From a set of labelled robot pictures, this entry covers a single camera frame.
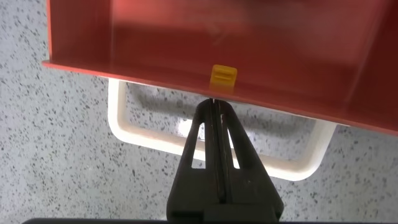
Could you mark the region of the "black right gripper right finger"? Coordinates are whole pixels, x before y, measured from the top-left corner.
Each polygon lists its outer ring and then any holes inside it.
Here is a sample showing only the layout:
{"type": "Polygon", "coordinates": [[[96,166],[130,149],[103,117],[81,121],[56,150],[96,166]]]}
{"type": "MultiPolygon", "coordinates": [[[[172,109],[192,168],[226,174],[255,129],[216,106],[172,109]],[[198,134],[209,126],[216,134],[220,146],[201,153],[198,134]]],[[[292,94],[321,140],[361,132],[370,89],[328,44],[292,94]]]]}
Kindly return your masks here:
{"type": "Polygon", "coordinates": [[[219,204],[215,222],[278,222],[284,204],[231,105],[213,101],[219,204]]]}

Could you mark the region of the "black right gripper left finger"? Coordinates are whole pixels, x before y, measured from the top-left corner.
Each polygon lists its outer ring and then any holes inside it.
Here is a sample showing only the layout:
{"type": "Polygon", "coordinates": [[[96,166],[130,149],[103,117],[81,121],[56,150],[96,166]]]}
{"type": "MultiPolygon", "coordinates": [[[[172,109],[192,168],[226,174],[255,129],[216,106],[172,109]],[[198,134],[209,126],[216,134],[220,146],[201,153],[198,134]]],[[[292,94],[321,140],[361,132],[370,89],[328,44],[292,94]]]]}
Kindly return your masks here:
{"type": "Polygon", "coordinates": [[[205,208],[219,204],[224,197],[217,127],[215,102],[202,101],[196,108],[167,201],[169,222],[202,222],[205,208]],[[201,124],[205,125],[205,168],[195,169],[192,163],[201,124]]]}

